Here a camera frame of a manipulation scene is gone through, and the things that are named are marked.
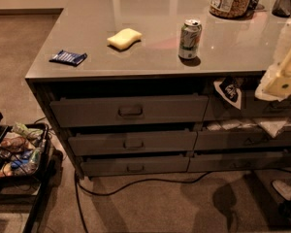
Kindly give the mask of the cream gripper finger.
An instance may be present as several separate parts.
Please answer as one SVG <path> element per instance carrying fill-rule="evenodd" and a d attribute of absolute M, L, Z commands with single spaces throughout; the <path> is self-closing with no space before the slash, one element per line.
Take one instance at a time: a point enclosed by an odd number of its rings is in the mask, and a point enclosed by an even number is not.
<path fill-rule="evenodd" d="M 255 90 L 255 97 L 265 101 L 282 101 L 291 95 L 291 18 L 277 39 L 274 63 L 269 66 Z"/>

